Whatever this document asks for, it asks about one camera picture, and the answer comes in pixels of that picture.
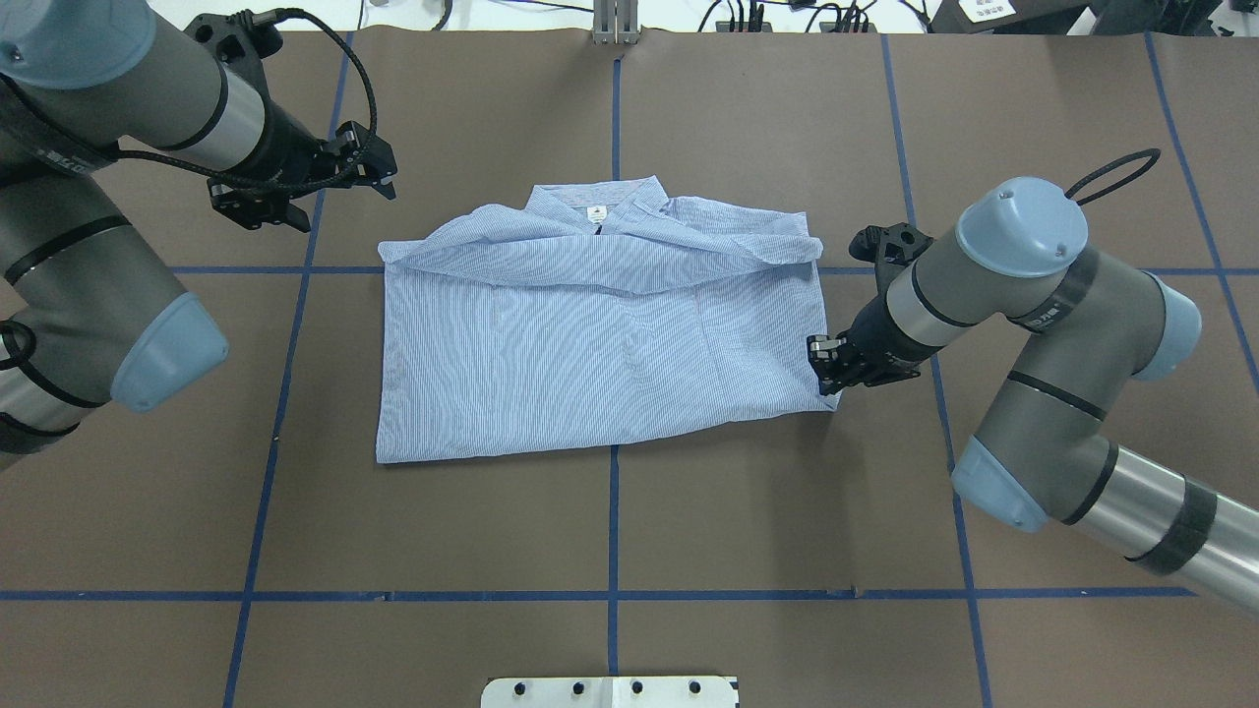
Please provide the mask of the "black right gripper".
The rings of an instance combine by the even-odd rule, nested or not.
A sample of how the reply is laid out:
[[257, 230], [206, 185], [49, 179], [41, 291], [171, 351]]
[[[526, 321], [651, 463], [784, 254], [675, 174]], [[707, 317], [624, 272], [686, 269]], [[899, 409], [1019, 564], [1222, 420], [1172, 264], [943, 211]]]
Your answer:
[[851, 385], [875, 388], [913, 380], [929, 358], [930, 346], [894, 323], [884, 296], [864, 305], [846, 330], [807, 336], [807, 360], [823, 397]]

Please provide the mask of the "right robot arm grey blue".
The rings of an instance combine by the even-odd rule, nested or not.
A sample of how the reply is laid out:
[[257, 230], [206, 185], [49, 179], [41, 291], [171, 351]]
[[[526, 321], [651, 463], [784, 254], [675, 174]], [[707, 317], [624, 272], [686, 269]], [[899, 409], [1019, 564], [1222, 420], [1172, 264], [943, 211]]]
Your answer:
[[1105, 438], [1131, 380], [1161, 380], [1200, 340], [1195, 302], [1089, 243], [1081, 207], [1037, 176], [1002, 181], [939, 239], [869, 227], [850, 252], [878, 292], [807, 339], [823, 396], [912, 380], [971, 328], [1027, 333], [951, 471], [954, 493], [1026, 533], [1056, 522], [1133, 567], [1256, 615], [1256, 511]]

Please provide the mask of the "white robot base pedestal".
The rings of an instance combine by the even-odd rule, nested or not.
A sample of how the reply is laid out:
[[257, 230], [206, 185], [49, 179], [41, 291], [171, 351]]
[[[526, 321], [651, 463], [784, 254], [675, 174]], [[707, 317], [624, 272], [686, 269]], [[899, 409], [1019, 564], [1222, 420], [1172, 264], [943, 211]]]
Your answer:
[[546, 677], [487, 682], [481, 707], [739, 707], [731, 677]]

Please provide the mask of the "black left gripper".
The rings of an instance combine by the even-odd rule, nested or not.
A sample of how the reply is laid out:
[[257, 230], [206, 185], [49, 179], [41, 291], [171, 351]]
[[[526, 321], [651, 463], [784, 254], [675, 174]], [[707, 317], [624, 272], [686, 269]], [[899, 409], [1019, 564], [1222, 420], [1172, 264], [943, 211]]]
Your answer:
[[308, 233], [310, 215], [295, 204], [296, 199], [324, 189], [355, 186], [369, 186], [379, 197], [395, 199], [392, 183], [395, 176], [392, 144], [368, 126], [342, 123], [332, 140], [301, 144], [293, 156], [286, 157], [269, 186], [230, 186], [210, 178], [209, 202], [212, 210], [247, 231], [286, 226]]

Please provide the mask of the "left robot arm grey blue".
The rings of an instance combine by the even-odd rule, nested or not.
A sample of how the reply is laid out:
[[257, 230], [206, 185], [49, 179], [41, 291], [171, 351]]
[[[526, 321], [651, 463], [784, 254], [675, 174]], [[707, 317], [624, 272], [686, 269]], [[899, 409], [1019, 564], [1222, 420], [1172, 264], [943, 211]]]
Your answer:
[[[111, 402], [149, 412], [227, 359], [199, 297], [99, 189], [121, 160], [206, 178], [215, 213], [247, 231], [310, 232], [297, 199], [370, 186], [395, 197], [361, 60], [300, 8], [201, 14], [179, 29], [145, 1], [3, 4], [3, 466], [76, 432]], [[353, 64], [368, 123], [319, 139], [269, 93], [278, 26], [302, 20]]]

